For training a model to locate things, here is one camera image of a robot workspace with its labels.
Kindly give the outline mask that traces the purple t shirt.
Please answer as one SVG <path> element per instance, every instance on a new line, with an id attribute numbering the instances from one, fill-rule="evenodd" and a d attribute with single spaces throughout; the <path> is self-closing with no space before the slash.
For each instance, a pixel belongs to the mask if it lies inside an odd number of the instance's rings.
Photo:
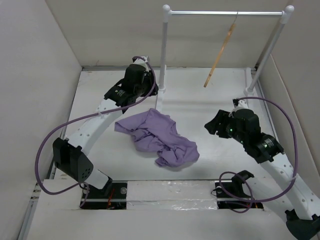
<path id="1" fill-rule="evenodd" d="M 200 157 L 197 144 L 178 133 L 169 115 L 154 108 L 116 121 L 114 130 L 131 136 L 137 151 L 157 153 L 159 167 L 178 168 Z"/>

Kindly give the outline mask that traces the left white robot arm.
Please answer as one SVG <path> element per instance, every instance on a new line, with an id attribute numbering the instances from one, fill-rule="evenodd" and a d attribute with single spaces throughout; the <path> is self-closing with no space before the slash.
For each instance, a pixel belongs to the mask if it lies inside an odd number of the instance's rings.
<path id="1" fill-rule="evenodd" d="M 140 97 L 157 94 L 155 76 L 148 63 L 136 59 L 105 95 L 95 110 L 72 135 L 53 142 L 55 166 L 80 184 L 88 184 L 100 198 L 111 194 L 112 179 L 88 159 L 102 133 Z"/>

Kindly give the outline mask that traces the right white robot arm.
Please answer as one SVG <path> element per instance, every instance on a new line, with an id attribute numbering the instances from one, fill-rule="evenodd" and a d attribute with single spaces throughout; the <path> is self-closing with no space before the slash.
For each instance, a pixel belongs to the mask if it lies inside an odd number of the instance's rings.
<path id="1" fill-rule="evenodd" d="M 251 109 L 237 106 L 231 112 L 219 110 L 204 127 L 211 135 L 239 142 L 282 190 L 275 195 L 252 173 L 243 170 L 232 178 L 231 191 L 235 196 L 249 192 L 249 198 L 265 203 L 298 240 L 310 240 L 320 232 L 319 197 L 298 176 L 280 143 L 261 131 L 259 118 Z"/>

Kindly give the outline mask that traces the wooden clothes hanger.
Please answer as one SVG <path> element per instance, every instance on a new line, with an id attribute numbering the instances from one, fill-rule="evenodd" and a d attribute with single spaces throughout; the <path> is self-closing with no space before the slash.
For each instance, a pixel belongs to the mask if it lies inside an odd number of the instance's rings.
<path id="1" fill-rule="evenodd" d="M 236 15 L 235 15 L 235 19 L 234 19 L 233 23 L 231 24 L 231 26 L 230 26 L 230 28 L 229 28 L 229 30 L 227 32 L 227 35 L 226 35 L 226 37 L 225 37 L 225 39 L 223 41 L 223 44 L 222 44 L 222 46 L 221 46 L 221 48 L 219 50 L 219 53 L 218 53 L 213 65 L 212 65 L 212 67 L 210 69 L 210 72 L 209 72 L 209 74 L 208 74 L 208 76 L 207 76 L 207 78 L 206 78 L 206 80 L 204 82 L 204 85 L 203 85 L 204 88 L 206 88 L 208 83 L 210 82 L 210 80 L 212 78 L 212 75 L 214 73 L 214 70 L 216 69 L 216 67 L 217 67 L 217 65 L 218 65 L 218 63 L 219 63 L 219 61 L 220 61 L 220 59 L 222 57 L 222 54 L 223 54 L 223 52 L 224 52 L 224 50 L 225 50 L 225 48 L 226 48 L 226 46 L 227 46 L 232 34 L 233 34 L 233 31 L 234 31 L 234 29 L 236 27 L 236 20 L 238 18 L 238 14 L 239 13 L 237 12 Z"/>

